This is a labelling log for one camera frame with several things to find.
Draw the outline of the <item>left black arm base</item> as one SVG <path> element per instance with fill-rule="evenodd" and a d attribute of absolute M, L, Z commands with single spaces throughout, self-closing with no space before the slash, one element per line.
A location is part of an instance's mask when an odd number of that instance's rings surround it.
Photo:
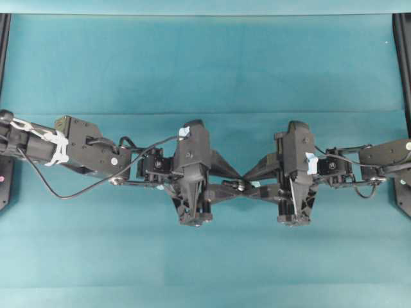
<path fill-rule="evenodd" d="M 13 180 L 14 159 L 1 156 L 0 209 L 3 210 L 10 202 Z"/>

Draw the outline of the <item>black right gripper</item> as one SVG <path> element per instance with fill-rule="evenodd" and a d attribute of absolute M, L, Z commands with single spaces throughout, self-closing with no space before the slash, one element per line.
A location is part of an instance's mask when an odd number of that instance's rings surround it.
<path fill-rule="evenodd" d="M 315 152 L 309 130 L 288 130 L 274 136 L 276 151 L 265 155 L 243 175 L 248 182 L 276 179 L 276 184 L 249 185 L 238 196 L 278 204 L 277 221 L 288 226 L 310 223 L 311 210 L 320 184 L 352 187 L 353 163 L 345 156 L 354 148 L 331 148 Z"/>

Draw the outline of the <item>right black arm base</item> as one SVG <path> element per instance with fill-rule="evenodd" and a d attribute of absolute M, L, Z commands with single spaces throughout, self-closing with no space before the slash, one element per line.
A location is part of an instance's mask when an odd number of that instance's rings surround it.
<path fill-rule="evenodd" d="M 410 219 L 410 182 L 407 182 L 401 175 L 389 173 L 393 180 L 395 206 L 408 219 Z"/>

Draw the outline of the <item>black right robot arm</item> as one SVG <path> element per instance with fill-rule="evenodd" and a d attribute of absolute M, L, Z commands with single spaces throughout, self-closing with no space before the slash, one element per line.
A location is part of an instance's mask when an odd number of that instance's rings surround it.
<path fill-rule="evenodd" d="M 410 140 L 353 148 L 331 148 L 316 155 L 314 136 L 307 130 L 277 137 L 277 151 L 244 175 L 244 195 L 278 206 L 277 220 L 288 226 L 311 222 L 319 185 L 332 188 L 370 186 L 373 191 L 388 178 L 410 179 Z"/>

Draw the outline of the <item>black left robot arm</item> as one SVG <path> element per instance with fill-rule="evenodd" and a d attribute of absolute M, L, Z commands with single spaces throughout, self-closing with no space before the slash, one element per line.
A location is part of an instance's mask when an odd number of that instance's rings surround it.
<path fill-rule="evenodd" d="M 159 142 L 140 148 L 128 137 L 114 142 L 90 122 L 65 115 L 53 128 L 1 111 L 1 154 L 28 161 L 33 167 L 64 166 L 99 183 L 151 187 L 171 198 L 179 223 L 200 226 L 212 220 L 215 203 L 241 196 L 253 183 L 210 145 L 199 119 L 174 136 L 176 150 L 166 157 Z"/>

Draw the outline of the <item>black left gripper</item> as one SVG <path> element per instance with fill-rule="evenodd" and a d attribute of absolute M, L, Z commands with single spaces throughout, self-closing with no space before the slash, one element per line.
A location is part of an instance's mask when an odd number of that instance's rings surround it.
<path fill-rule="evenodd" d="M 238 193 L 242 191 L 223 184 L 208 184 L 208 171 L 209 168 L 201 162 L 183 164 L 178 151 L 172 157 L 165 157 L 162 148 L 151 149 L 137 164 L 137 177 L 143 179 L 141 184 L 165 191 L 174 204 L 179 223 L 194 227 L 212 218 L 208 205 L 241 197 Z M 209 174 L 221 178 L 241 178 L 216 150 L 211 150 Z"/>

